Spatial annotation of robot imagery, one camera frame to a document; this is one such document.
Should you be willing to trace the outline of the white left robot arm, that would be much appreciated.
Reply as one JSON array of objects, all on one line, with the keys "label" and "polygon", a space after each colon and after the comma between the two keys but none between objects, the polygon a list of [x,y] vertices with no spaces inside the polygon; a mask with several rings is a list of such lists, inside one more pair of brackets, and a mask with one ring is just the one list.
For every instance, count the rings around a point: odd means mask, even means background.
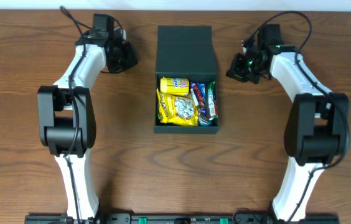
[{"label": "white left robot arm", "polygon": [[100,202],[91,174],[96,119],[91,90],[105,67],[121,73],[137,64],[136,51],[122,40],[114,46],[77,42],[65,73],[37,92],[39,134],[61,171],[67,197],[64,223],[98,223]]}]

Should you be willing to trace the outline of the red green candy bar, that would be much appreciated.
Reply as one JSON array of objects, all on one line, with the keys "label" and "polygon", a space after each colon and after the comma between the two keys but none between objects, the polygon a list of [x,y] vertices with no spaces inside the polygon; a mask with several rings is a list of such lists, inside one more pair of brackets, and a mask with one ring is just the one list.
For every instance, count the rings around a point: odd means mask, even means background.
[{"label": "red green candy bar", "polygon": [[215,99],[215,81],[210,82],[207,85],[207,117],[209,120],[217,119],[217,103]]}]

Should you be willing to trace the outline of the black box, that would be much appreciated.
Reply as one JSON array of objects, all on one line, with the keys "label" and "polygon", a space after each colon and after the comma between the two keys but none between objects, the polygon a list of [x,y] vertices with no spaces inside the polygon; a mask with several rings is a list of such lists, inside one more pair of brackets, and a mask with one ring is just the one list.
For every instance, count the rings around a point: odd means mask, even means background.
[{"label": "black box", "polygon": [[[189,82],[205,83],[206,112],[207,85],[215,81],[215,99],[217,100],[217,63],[212,44],[212,28],[210,26],[159,26],[156,57],[156,86],[160,91],[160,79],[186,78]],[[192,99],[190,84],[189,94]],[[215,134],[218,132],[219,120],[213,119],[211,126],[179,126],[161,123],[156,117],[155,133],[166,134]]]}]

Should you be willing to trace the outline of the yellow Mentos bottle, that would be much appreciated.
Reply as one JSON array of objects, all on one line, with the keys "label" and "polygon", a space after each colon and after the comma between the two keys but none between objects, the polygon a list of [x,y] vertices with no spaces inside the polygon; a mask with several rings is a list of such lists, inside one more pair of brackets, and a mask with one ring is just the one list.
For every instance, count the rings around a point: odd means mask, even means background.
[{"label": "yellow Mentos bottle", "polygon": [[189,94],[189,80],[186,78],[160,79],[160,91],[176,96],[187,96]]}]

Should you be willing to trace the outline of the blue Oreo cookie pack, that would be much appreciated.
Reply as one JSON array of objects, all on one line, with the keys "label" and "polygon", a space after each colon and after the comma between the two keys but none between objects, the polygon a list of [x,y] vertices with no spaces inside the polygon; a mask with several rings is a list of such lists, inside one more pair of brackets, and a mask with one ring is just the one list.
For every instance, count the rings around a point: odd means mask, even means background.
[{"label": "blue Oreo cookie pack", "polygon": [[205,93],[205,83],[196,83],[200,94],[202,96],[202,106],[199,106],[199,125],[200,126],[211,126],[212,121],[208,118],[208,112],[206,112],[206,93]]}]

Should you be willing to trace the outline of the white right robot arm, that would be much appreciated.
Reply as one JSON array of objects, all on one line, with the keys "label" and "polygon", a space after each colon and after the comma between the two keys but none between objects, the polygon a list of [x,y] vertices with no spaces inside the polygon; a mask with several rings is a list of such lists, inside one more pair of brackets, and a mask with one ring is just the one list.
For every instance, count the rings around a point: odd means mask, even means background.
[{"label": "white right robot arm", "polygon": [[284,131],[288,166],[271,202],[273,222],[308,222],[306,207],[316,182],[348,148],[349,99],[324,86],[290,45],[270,45],[260,52],[245,49],[234,56],[226,73],[253,83],[264,74],[276,79],[292,101]]}]

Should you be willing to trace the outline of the purple Dairy Milk bar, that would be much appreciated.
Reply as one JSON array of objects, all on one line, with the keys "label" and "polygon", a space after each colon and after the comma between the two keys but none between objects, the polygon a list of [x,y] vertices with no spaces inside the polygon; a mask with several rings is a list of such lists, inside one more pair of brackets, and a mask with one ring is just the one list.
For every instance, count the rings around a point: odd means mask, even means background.
[{"label": "purple Dairy Milk bar", "polygon": [[190,91],[192,99],[194,100],[195,106],[198,112],[202,115],[206,114],[205,109],[205,84],[204,83],[190,83]]}]

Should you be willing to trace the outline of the yellow Hacks candy bag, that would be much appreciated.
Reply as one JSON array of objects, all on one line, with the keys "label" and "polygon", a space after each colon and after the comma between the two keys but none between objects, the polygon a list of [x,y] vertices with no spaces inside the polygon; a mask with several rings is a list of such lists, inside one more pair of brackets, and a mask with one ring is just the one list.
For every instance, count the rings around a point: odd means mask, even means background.
[{"label": "yellow Hacks candy bag", "polygon": [[179,126],[198,126],[198,111],[188,97],[175,96],[156,90],[157,117],[161,123]]}]

